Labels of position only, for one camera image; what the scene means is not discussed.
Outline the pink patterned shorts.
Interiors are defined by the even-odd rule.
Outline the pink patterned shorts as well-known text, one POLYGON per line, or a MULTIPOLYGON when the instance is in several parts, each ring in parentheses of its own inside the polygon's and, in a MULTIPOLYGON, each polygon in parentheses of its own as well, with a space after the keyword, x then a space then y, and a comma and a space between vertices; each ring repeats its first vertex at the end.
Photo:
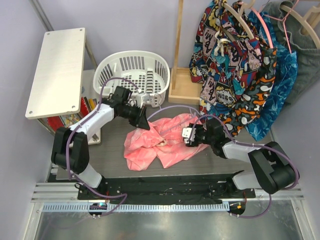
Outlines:
POLYGON ((195 114, 182 113, 173 118, 160 118, 150 122, 150 130, 137 128, 126 135, 124 158, 131 171, 144 171, 155 158, 164 169, 192 158, 208 146, 185 145, 182 130, 197 120, 195 114))

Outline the lilac plastic hanger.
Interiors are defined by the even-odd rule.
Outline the lilac plastic hanger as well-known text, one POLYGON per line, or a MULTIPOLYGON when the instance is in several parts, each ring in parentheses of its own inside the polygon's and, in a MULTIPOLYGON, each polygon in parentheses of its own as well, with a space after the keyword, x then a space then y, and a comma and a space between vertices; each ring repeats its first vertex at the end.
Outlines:
POLYGON ((147 120, 155 120, 151 130, 143 134, 153 139, 182 139, 183 128, 194 122, 199 112, 187 105, 171 105, 152 113, 147 120))

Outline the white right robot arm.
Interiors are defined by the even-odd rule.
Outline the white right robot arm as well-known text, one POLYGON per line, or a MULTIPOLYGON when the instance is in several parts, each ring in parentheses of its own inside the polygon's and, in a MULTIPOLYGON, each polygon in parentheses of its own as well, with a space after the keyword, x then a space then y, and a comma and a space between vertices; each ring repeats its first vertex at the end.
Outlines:
POLYGON ((300 178, 298 170, 277 142, 239 142, 226 135, 224 127, 217 119, 209 119, 205 125, 190 123, 182 130, 181 136, 187 147, 208 145, 220 158, 251 164, 250 172, 235 173, 231 182, 226 184, 225 190, 230 197, 238 197, 245 189, 262 189, 272 195, 294 187, 300 178))

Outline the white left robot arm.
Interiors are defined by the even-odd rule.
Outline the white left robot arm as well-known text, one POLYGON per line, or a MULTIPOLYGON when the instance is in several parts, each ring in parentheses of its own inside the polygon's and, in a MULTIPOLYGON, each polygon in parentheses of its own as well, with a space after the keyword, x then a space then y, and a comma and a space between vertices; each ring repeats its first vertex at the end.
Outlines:
POLYGON ((59 127, 54 135, 51 162, 75 174, 97 200, 106 195, 106 179, 90 165, 89 140, 116 117, 127 119, 136 128, 150 130, 144 106, 150 95, 139 93, 133 104, 130 103, 131 95, 128 88, 117 86, 114 93, 102 97, 87 116, 70 127, 59 127))

